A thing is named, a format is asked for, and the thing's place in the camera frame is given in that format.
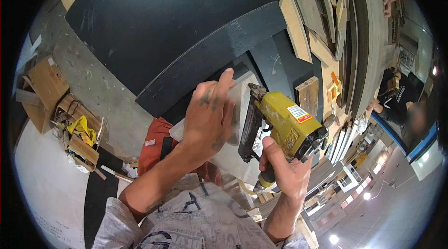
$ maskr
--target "forearm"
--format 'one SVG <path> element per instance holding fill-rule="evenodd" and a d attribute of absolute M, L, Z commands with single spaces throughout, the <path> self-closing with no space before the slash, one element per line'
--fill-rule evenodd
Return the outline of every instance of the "forearm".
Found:
<path fill-rule="evenodd" d="M 303 199 L 292 199 L 281 194 L 276 206 L 264 224 L 264 232 L 272 242 L 277 243 L 290 236 L 303 206 Z"/>
<path fill-rule="evenodd" d="M 166 158 L 129 184 L 119 196 L 139 222 L 161 203 L 170 189 L 195 167 L 189 163 L 179 144 Z"/>

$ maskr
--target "tattoo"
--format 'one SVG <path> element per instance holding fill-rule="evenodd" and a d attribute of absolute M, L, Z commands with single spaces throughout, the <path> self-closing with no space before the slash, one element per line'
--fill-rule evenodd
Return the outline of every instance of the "tattoo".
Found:
<path fill-rule="evenodd" d="M 221 133 L 219 134 L 214 141 L 211 142 L 211 149 L 213 151 L 219 151 L 221 149 L 221 147 L 224 145 L 225 143 L 225 138 L 224 135 Z"/>
<path fill-rule="evenodd" d="M 212 111 L 216 110 L 216 105 L 218 104 L 219 100 L 220 100 L 220 95 L 216 95 L 215 98 L 213 99 L 213 105 L 211 106 Z"/>
<path fill-rule="evenodd" d="M 203 106 L 204 104 L 209 104 L 208 97 L 210 95 L 210 90 L 208 90 L 205 95 L 200 99 L 199 106 Z"/>

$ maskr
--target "stack of wooden boards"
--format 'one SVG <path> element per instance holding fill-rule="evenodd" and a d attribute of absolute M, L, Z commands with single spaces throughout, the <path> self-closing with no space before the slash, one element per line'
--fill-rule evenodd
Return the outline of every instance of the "stack of wooden boards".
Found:
<path fill-rule="evenodd" d="M 323 68 L 337 65 L 344 90 L 337 104 L 358 118 L 381 75 L 388 34 L 382 0 L 280 0 L 279 5 L 296 57 L 312 63 L 313 53 Z"/>

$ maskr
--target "concrete floor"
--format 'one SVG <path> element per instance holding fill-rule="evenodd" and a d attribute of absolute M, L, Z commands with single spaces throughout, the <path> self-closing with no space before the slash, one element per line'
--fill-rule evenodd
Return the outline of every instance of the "concrete floor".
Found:
<path fill-rule="evenodd" d="M 139 157 L 152 116 L 77 37 L 65 13 L 60 0 L 46 0 L 37 14 L 30 28 L 32 42 L 42 35 L 37 61 L 52 54 L 70 92 L 107 120 L 109 129 L 101 141 L 106 150 L 122 159 Z"/>

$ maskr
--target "left hand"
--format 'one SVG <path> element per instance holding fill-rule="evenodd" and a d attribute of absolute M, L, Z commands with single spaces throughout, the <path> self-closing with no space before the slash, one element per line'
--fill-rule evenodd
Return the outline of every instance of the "left hand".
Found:
<path fill-rule="evenodd" d="M 193 92 L 185 115 L 184 139 L 178 145 L 191 157 L 194 168 L 200 167 L 221 150 L 232 134 L 232 113 L 235 104 L 227 100 L 233 69 L 228 68 L 220 80 L 200 83 Z"/>

